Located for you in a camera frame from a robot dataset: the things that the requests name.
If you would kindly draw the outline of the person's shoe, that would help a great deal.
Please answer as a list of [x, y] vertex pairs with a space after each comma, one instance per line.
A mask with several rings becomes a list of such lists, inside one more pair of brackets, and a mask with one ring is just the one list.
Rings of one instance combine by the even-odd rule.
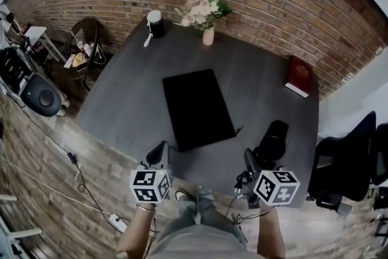
[[178, 203], [180, 199], [189, 197], [190, 195], [184, 189], [176, 189], [173, 193], [175, 201]]

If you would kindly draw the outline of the red hardcover book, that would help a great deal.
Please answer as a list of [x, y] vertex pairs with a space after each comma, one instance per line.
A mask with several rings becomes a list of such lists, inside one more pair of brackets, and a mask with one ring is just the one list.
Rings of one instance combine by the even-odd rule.
[[291, 56], [288, 61], [285, 87], [307, 98], [312, 91], [312, 85], [312, 67], [302, 59]]

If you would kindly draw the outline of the white black mobile robot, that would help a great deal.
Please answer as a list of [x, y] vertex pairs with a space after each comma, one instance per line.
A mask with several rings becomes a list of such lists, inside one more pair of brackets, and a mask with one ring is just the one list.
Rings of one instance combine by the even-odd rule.
[[64, 116], [70, 105], [67, 97], [16, 46], [0, 49], [0, 90], [41, 116]]

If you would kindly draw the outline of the yellow snack packet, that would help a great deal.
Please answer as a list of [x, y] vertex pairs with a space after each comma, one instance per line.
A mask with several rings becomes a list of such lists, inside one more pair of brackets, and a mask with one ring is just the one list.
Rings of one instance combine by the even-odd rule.
[[85, 54], [83, 54], [83, 52], [79, 52], [73, 58], [72, 67], [76, 68], [84, 63], [87, 63], [87, 59], [85, 57]]

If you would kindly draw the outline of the person's left forearm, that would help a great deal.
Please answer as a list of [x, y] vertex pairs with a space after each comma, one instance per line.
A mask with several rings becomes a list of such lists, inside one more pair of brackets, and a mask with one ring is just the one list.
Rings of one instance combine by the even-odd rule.
[[154, 214], [154, 204], [138, 203], [136, 205], [136, 212], [119, 239], [116, 248], [118, 258], [126, 254], [127, 259], [143, 259]]

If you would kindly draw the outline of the white desk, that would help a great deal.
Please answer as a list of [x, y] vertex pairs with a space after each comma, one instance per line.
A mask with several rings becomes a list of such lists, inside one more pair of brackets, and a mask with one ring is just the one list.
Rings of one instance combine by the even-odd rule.
[[29, 39], [29, 43], [34, 47], [37, 42], [40, 42], [48, 53], [58, 62], [66, 62], [63, 54], [57, 49], [51, 39], [46, 35], [46, 27], [31, 26], [25, 33], [25, 37]]

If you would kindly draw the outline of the person's right forearm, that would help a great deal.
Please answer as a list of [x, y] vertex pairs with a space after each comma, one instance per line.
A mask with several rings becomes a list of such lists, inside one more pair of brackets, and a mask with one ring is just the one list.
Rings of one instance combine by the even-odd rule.
[[260, 213], [257, 253], [265, 259], [285, 259], [286, 248], [277, 210], [260, 202]]

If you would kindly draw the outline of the white power strip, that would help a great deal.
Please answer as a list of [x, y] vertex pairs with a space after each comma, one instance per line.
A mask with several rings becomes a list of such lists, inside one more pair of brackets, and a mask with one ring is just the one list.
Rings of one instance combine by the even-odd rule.
[[127, 225], [125, 222], [120, 219], [116, 214], [111, 214], [109, 217], [109, 222], [113, 225], [113, 227], [118, 230], [120, 233], [124, 233], [127, 229]]

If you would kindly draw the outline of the artificial flower bouquet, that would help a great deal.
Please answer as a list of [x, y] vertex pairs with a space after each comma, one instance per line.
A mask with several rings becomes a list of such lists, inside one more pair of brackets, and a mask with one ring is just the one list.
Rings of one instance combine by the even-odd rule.
[[175, 13], [179, 17], [175, 24], [205, 31], [213, 28], [216, 20], [232, 12], [226, 0], [186, 0], [181, 8], [175, 8]]

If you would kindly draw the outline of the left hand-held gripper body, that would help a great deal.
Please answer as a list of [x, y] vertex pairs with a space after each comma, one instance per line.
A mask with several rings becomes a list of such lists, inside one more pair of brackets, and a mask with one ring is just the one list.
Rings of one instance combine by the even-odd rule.
[[171, 186], [168, 169], [158, 169], [141, 162], [135, 170], [131, 170], [130, 189], [137, 203], [162, 203], [169, 199]]

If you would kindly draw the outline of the pink ceramic vase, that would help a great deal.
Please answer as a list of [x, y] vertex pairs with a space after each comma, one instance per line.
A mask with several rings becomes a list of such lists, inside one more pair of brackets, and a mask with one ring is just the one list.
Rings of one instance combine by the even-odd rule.
[[206, 46], [210, 46], [213, 44], [214, 36], [215, 36], [215, 31], [214, 31], [215, 26], [208, 27], [204, 29], [203, 35], [202, 35], [202, 43]]

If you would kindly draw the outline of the black office chair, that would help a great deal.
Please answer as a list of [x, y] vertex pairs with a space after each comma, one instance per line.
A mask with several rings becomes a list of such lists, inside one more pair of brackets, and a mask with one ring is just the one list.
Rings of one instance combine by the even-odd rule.
[[347, 216], [352, 206], [343, 198], [362, 201], [371, 186], [388, 182], [388, 123], [376, 124], [368, 113], [342, 138], [327, 137], [315, 149], [307, 201]]

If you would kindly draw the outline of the person's grey shirt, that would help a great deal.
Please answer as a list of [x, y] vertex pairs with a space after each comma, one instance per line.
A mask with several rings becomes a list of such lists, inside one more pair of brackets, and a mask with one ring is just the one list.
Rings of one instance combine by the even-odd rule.
[[231, 233], [197, 224], [168, 234], [148, 259], [265, 259], [249, 252]]

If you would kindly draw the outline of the person's blue jeans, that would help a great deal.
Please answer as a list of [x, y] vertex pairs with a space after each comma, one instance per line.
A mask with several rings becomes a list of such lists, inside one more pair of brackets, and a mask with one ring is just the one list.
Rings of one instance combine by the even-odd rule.
[[217, 211], [214, 197], [206, 188], [198, 189], [196, 197], [191, 196], [180, 199], [178, 202], [179, 213], [166, 231], [176, 232], [196, 224], [197, 214], [200, 216], [200, 224], [212, 227], [232, 234], [238, 242], [246, 248], [246, 239], [241, 230], [226, 216]]

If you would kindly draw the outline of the black fabric drawstring pouch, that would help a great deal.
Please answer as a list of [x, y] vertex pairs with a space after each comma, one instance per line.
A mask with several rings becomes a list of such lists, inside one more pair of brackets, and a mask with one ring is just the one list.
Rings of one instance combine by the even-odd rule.
[[212, 69], [162, 79], [169, 115], [180, 152], [236, 137]]

